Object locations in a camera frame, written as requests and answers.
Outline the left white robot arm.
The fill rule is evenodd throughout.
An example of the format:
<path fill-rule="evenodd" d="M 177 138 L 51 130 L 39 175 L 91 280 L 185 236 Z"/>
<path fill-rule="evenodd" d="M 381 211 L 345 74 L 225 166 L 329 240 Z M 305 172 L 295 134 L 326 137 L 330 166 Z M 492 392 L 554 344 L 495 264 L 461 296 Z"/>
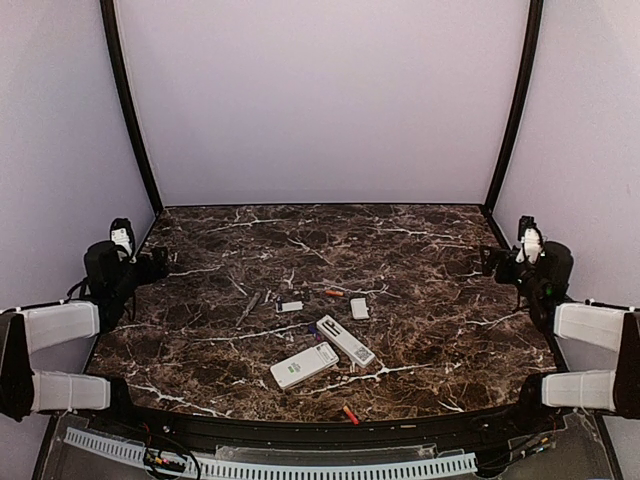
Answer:
<path fill-rule="evenodd" d="M 80 296 L 1 313 L 1 413 L 17 422 L 35 412 L 101 411 L 120 436 L 141 427 L 122 378 L 34 369 L 37 351 L 111 332 L 136 289 L 168 276 L 168 249 L 134 256 L 115 242 L 101 241 L 84 255 L 86 277 L 73 290 Z"/>

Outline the clear handle screwdriver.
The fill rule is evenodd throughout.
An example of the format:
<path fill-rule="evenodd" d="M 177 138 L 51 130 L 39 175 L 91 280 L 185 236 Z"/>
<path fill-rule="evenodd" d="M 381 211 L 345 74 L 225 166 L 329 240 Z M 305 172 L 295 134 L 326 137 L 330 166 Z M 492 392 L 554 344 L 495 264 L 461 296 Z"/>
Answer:
<path fill-rule="evenodd" d="M 254 310 L 256 305 L 259 303 L 261 297 L 262 297 L 262 292 L 261 291 L 256 291 L 253 294 L 253 296 L 251 297 L 249 303 L 247 304 L 247 306 L 243 310 L 241 316 L 239 317 L 238 321 L 236 322 L 236 326 L 237 327 L 239 327 L 241 325 L 241 323 L 250 315 L 250 313 Z"/>

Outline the small remote battery cover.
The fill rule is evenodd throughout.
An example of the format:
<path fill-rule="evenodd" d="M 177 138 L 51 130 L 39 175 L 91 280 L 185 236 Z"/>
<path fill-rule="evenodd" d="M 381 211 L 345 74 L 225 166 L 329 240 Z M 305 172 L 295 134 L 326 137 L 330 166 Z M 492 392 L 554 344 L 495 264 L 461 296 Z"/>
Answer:
<path fill-rule="evenodd" d="M 351 314 L 354 320 L 369 319 L 369 308 L 365 298 L 353 298 L 350 300 Z"/>

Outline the small white remote control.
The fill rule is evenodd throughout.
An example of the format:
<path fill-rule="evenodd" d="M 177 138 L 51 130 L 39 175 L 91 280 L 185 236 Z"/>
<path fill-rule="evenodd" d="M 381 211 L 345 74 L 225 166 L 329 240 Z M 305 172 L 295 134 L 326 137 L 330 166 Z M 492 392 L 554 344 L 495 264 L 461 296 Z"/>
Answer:
<path fill-rule="evenodd" d="M 323 342 L 271 366 L 270 372 L 276 384 L 287 390 L 338 362 L 339 356 L 327 342 Z"/>

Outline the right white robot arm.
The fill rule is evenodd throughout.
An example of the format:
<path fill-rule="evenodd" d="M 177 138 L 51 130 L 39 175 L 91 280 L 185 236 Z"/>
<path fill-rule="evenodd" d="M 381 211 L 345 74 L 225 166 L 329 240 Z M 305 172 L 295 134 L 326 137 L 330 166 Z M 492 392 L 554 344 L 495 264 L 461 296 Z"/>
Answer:
<path fill-rule="evenodd" d="M 532 374 L 510 413 L 521 434 L 534 432 L 549 409 L 604 410 L 639 418 L 639 310 L 566 299 L 574 259 L 563 244 L 545 242 L 536 256 L 523 249 L 480 247 L 481 268 L 499 284 L 512 285 L 526 300 L 536 328 L 556 338 L 576 340 L 617 354 L 609 370 Z"/>

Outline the long white remote control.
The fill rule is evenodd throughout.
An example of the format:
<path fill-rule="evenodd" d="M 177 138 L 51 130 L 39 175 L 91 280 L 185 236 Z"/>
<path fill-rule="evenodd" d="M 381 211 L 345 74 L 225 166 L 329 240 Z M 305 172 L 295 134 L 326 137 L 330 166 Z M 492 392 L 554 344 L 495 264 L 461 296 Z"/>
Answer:
<path fill-rule="evenodd" d="M 330 315 L 316 322 L 317 330 L 348 356 L 354 365 L 365 368 L 375 359 L 375 354 Z"/>

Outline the red battery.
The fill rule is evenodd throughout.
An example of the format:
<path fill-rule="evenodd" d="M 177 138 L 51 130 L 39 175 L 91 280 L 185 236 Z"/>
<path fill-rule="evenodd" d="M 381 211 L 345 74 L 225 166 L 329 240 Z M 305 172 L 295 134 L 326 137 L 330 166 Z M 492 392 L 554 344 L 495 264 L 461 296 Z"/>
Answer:
<path fill-rule="evenodd" d="M 345 415 L 349 418 L 349 420 L 354 424 L 354 425 L 359 425 L 360 421 L 357 418 L 357 416 L 351 411 L 351 409 L 348 406 L 344 406 L 343 407 L 343 411 L 345 413 Z"/>

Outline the white battery cover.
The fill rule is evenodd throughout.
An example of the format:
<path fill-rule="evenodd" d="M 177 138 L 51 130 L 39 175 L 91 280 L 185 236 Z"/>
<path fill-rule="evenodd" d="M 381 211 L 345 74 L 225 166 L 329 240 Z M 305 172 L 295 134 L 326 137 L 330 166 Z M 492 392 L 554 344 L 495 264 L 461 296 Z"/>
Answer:
<path fill-rule="evenodd" d="M 276 306 L 276 312 L 281 313 L 289 313 L 295 311 L 301 311 L 304 308 L 304 303 L 302 301 L 292 301 L 292 302 L 284 302 L 281 309 Z"/>

